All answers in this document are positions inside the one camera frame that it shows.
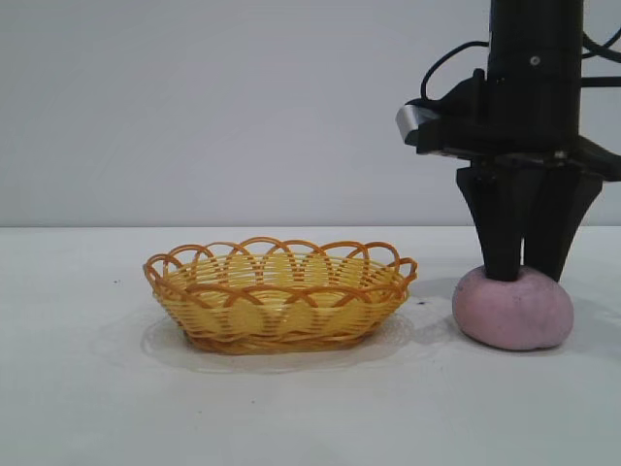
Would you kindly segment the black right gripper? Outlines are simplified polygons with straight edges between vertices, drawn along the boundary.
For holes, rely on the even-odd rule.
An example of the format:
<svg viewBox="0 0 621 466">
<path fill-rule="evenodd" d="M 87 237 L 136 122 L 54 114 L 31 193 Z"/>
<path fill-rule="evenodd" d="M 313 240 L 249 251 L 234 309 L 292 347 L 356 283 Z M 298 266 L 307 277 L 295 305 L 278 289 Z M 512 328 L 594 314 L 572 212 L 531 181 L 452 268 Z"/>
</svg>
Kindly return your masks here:
<svg viewBox="0 0 621 466">
<path fill-rule="evenodd" d="M 569 166 L 545 172 L 524 237 L 524 264 L 558 282 L 578 226 L 607 182 L 620 180 L 620 156 L 578 135 L 581 80 L 542 65 L 508 61 L 506 69 L 473 75 L 441 99 L 415 100 L 415 147 L 469 160 L 522 157 L 535 162 L 558 152 Z M 517 173 L 471 166 L 456 182 L 470 209 L 485 277 L 515 282 L 521 265 Z"/>
</svg>

